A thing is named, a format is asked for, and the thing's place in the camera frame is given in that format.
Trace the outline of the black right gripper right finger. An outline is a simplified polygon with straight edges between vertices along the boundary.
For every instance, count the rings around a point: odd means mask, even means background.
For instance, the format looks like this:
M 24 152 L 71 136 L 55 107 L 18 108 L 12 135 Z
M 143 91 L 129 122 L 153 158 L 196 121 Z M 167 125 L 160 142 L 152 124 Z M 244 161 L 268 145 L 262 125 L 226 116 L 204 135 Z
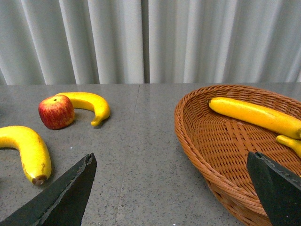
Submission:
M 273 226 L 301 224 L 301 177 L 260 152 L 250 152 L 247 170 Z

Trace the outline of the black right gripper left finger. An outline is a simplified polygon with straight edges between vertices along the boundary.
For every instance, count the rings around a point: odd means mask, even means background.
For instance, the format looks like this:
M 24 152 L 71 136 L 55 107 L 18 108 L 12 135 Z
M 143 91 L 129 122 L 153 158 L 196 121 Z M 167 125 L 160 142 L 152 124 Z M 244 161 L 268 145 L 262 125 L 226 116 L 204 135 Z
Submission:
M 97 161 L 87 154 L 48 188 L 0 222 L 2 226 L 80 226 Z

